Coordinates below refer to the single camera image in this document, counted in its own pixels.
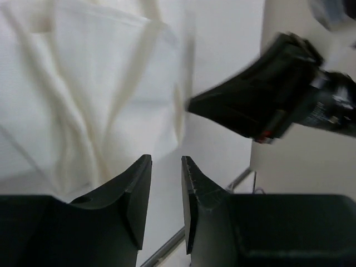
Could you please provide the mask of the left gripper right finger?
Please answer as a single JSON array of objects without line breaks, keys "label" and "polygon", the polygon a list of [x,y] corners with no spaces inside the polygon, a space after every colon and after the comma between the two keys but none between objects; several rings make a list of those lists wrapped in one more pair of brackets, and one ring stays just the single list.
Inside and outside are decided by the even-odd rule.
[{"label": "left gripper right finger", "polygon": [[355,202],[332,194],[233,194],[181,159],[192,266],[354,266]]}]

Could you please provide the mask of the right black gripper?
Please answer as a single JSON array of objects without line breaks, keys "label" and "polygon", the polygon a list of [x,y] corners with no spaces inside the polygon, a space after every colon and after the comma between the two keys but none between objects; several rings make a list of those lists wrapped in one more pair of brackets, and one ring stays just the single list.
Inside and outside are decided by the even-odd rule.
[{"label": "right black gripper", "polygon": [[355,82],[341,72],[317,75],[323,62],[307,39],[278,33],[252,65],[190,98],[186,110],[260,144],[292,124],[355,138]]}]

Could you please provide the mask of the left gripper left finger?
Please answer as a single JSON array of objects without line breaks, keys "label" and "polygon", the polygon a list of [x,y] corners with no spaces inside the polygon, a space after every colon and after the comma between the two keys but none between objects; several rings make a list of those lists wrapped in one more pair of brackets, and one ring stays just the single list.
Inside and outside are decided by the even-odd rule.
[{"label": "left gripper left finger", "polygon": [[70,203],[1,196],[2,266],[135,266],[142,249],[152,158]]}]

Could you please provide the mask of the white pleated skirt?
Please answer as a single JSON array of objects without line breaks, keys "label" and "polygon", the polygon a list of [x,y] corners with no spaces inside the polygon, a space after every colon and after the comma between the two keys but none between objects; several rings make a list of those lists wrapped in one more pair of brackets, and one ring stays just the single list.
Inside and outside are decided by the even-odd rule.
[{"label": "white pleated skirt", "polygon": [[1,2],[1,194],[69,202],[182,143],[190,1]]}]

